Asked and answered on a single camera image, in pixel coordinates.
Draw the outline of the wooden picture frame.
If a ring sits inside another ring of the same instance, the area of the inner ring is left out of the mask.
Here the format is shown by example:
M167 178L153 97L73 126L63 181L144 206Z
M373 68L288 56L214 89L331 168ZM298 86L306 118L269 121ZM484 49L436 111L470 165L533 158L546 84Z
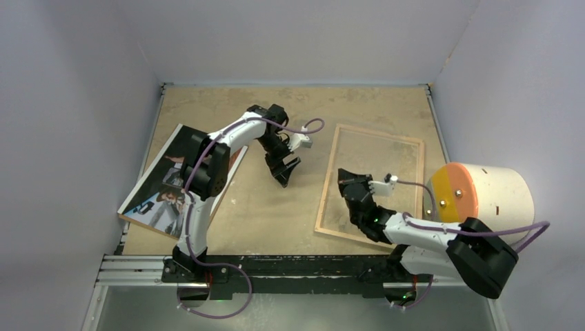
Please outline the wooden picture frame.
M387 244L367 239L350 223L348 208L337 184L338 169L370 174L376 181L383 181L387 174L391 174L402 181L421 183L424 179L424 157L422 139L346 124L336 125L315 231L387 248Z

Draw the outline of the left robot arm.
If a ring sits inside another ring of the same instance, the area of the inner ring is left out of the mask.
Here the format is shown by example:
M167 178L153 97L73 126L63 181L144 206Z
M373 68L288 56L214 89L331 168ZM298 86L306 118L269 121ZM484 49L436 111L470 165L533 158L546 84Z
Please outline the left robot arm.
M237 151L257 140L265 151L265 161L272 177L287 187L293 169L300 159L284 159L311 140L307 127L290 129L286 138L288 115L276 104L265 109L253 105L234 123L210 134L197 131L187 145L188 155L181 168L184 180L183 230L172 251L179 273L189 282L202 279L206 272L205 256L210 213L216 197L228 183L230 162Z

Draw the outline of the aluminium rail frame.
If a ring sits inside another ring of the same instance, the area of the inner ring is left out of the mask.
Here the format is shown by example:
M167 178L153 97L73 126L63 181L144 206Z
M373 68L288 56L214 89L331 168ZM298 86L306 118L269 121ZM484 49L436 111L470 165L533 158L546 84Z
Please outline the aluminium rail frame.
M166 256L103 258L84 330L507 330L498 302L436 277L400 300L356 294L234 294L163 283Z

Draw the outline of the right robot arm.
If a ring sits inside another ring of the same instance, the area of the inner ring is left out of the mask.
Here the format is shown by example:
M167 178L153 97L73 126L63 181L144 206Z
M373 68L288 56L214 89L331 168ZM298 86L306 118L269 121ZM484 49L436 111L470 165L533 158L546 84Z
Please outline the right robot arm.
M376 195L390 196L399 182L392 174L376 181L371 174L337 171L350 222L371 241L393 244L398 250L388 259L389 275L398 281L418 274L449 277L483 297L499 298L517 265L518 253L477 218L437 223L375 202Z

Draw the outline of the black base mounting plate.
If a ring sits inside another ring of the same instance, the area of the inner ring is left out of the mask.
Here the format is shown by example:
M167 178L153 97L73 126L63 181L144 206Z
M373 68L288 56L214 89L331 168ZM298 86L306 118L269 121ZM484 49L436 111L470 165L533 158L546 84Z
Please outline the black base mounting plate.
M193 274L168 257L163 283L180 288L210 286L210 299L234 294L356 294L400 300L430 280L412 275L388 255L208 255Z

